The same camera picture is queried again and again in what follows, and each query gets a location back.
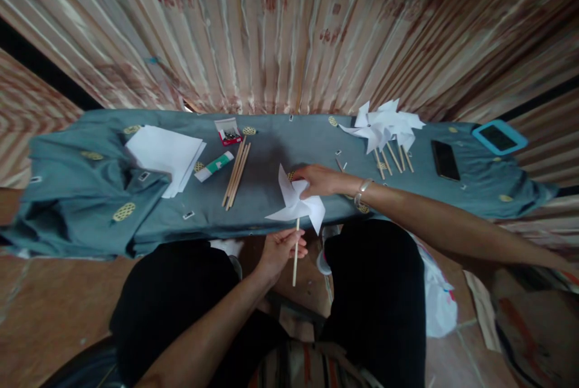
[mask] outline plastic bag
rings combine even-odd
[[[428,250],[416,242],[424,262],[426,297],[426,336],[441,338],[457,327],[458,306],[444,274]]]

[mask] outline wooden stick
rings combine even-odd
[[[406,165],[404,164],[404,156],[402,155],[402,147],[400,146],[400,144],[398,144],[398,154],[400,155],[400,163],[402,164],[402,171],[406,171]]]
[[[392,147],[390,146],[390,143],[386,142],[386,146],[388,147],[390,154],[392,155],[392,158],[394,159],[394,163],[396,164],[396,168],[398,168],[400,173],[402,173],[402,169],[401,169],[400,165],[398,164],[398,160],[396,160],[396,155],[394,154],[394,151],[392,151]]]
[[[233,181],[235,180],[235,174],[237,173],[237,169],[239,168],[239,157],[243,154],[243,147],[245,146],[245,140],[247,136],[243,138],[239,145],[239,149],[237,150],[237,157],[235,158],[235,163],[233,164],[233,171],[231,171],[231,176],[229,177],[229,184],[227,185],[227,190],[225,191],[225,196],[223,197],[223,202],[221,203],[221,207],[225,207],[225,201],[227,200],[228,196],[231,195],[231,187],[233,186]]]
[[[408,157],[408,152],[406,151],[406,149],[404,147],[402,147],[402,151],[404,151],[404,154],[406,155],[406,160],[408,161],[408,166],[410,167],[410,170],[412,172],[414,172],[414,168],[412,167],[412,162],[410,161],[410,157]]]
[[[386,154],[384,154],[384,150],[380,150],[380,152],[382,153],[382,158],[384,159],[384,163],[386,164],[386,169],[388,170],[390,175],[392,175],[392,169],[390,169],[390,164],[388,163],[388,160],[386,159]]]
[[[296,223],[296,231],[300,230],[300,219],[297,219],[297,223]],[[300,240],[298,239],[296,242],[296,249],[295,249],[295,254],[294,254],[294,277],[291,280],[291,286],[295,287],[296,286],[296,276],[297,276],[297,246],[299,244]]]
[[[239,169],[237,171],[237,178],[235,179],[235,186],[232,189],[231,195],[229,196],[229,204],[227,204],[227,209],[229,210],[233,205],[233,201],[235,201],[235,196],[237,195],[237,189],[239,188],[239,181],[241,180],[241,176],[243,175],[243,171],[245,169],[245,162],[247,160],[247,155],[249,154],[249,149],[252,147],[251,142],[247,144],[247,148],[243,150],[243,157],[241,158],[241,162],[239,164]]]
[[[380,163],[380,158],[378,157],[378,149],[374,148],[374,155],[376,156],[376,162],[378,163],[378,169],[380,170],[380,175],[382,176],[382,180],[385,179],[384,171],[382,171],[382,164]]]
[[[340,163],[340,161],[338,160],[337,157],[336,157],[336,163],[338,164],[338,168],[340,168],[340,171],[344,172],[344,168],[342,168],[342,164]]]

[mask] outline black pants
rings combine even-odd
[[[369,220],[345,225],[325,252],[335,299],[321,340],[341,345],[384,386],[423,387],[424,266],[412,238],[389,221]],[[227,255],[207,242],[164,244],[137,263],[110,322],[124,383],[136,384],[237,282]],[[276,320],[255,311],[211,386],[247,386],[259,362],[288,339]]]

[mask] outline black phone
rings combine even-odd
[[[432,151],[437,174],[449,180],[460,181],[452,147],[444,142],[432,141]]]

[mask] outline white paper pinwheel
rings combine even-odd
[[[354,123],[359,128],[340,127],[354,136],[368,138],[366,154],[376,147],[382,150],[386,142],[394,137],[408,151],[416,138],[413,129],[421,129],[426,124],[415,113],[397,112],[399,101],[399,98],[387,101],[380,105],[377,112],[369,112],[370,102],[367,102],[360,107]]]
[[[321,222],[324,220],[324,215],[326,214],[326,208],[321,198],[319,196],[312,196],[300,200],[300,195],[308,187],[309,183],[306,180],[290,182],[281,164],[279,165],[277,179],[279,181],[279,187],[282,190],[285,208],[265,218],[278,221],[290,221],[303,216],[309,216],[316,234],[319,234]]]
[[[358,110],[358,116],[354,122],[354,128],[344,127],[340,124],[340,128],[346,133],[350,133],[359,138],[368,139],[366,154],[378,147],[382,149],[386,144],[384,138],[386,136],[388,136],[388,138],[390,137],[390,132],[387,134],[385,133],[385,131],[387,132],[388,130],[384,124],[382,115],[380,115],[379,112],[369,113],[369,108],[369,101],[360,107]]]

